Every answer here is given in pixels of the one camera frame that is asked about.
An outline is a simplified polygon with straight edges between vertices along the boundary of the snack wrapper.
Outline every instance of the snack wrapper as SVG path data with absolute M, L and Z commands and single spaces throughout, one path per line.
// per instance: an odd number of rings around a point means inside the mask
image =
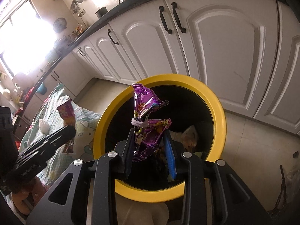
M 57 107 L 60 117 L 64 120 L 64 127 L 68 125 L 72 125 L 75 127 L 76 124 L 75 113 L 71 101 L 72 99 L 69 99 L 68 101 L 66 101 L 65 103 Z M 62 152 L 72 154 L 74 152 L 73 145 L 74 145 L 74 138 L 72 138 L 67 143 L 65 143 Z
M 147 127 L 134 126 L 136 150 L 133 161 L 142 161 L 150 156 L 158 147 L 164 130 L 171 125 L 170 119 L 148 119 L 150 113 L 156 112 L 169 104 L 161 101 L 153 90 L 142 84 L 132 84 L 134 88 L 134 120 L 144 123 Z

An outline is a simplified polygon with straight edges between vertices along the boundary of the round plate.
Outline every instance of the round plate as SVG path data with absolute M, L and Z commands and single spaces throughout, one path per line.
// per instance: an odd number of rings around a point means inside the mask
M 67 28 L 67 21 L 65 18 L 58 18 L 53 23 L 53 30 L 56 33 L 61 33 Z

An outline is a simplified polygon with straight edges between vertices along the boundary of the purple wrapper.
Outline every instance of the purple wrapper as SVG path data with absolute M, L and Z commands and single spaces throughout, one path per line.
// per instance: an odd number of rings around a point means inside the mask
M 165 129 L 171 125 L 170 119 L 148 119 L 149 114 L 169 104 L 161 101 L 153 90 L 142 84 L 132 84 L 134 88 L 134 119 L 139 122 L 148 120 L 149 127 L 134 126 L 136 150 L 133 161 L 141 161 L 150 156 L 158 147 Z

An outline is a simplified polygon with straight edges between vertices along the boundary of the window frame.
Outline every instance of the window frame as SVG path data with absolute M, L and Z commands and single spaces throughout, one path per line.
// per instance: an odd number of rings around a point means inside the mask
M 7 20 L 10 20 L 10 23 L 12 24 L 12 26 L 14 26 L 12 20 L 11 20 L 11 16 L 22 6 L 24 5 L 26 2 L 30 3 L 30 5 L 32 6 L 32 8 L 35 10 L 36 12 L 36 17 L 38 19 L 41 19 L 40 15 L 38 14 L 38 11 L 36 10 L 35 6 L 33 5 L 32 1 L 31 0 L 23 0 L 17 7 L 16 9 L 13 10 L 13 12 L 4 20 L 4 22 L 1 24 L 0 26 L 0 29 L 2 28 L 2 26 L 7 22 Z M 15 74 L 12 72 L 12 70 L 10 69 L 10 67 L 8 66 L 8 64 L 5 62 L 4 58 L 3 58 L 3 54 L 4 54 L 5 50 L 3 50 L 1 53 L 0 53 L 0 62 L 1 64 L 3 65 L 4 69 L 6 70 L 6 72 L 8 73 L 9 77 L 12 79 Z

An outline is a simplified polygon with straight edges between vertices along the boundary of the tile floor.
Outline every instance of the tile floor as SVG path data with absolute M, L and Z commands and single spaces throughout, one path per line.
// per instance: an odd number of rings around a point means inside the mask
M 98 80 L 77 104 L 102 114 L 127 85 Z M 285 173 L 297 159 L 300 139 L 260 123 L 226 113 L 227 138 L 222 158 L 242 178 L 264 208 L 271 210 L 281 187 L 280 164 Z

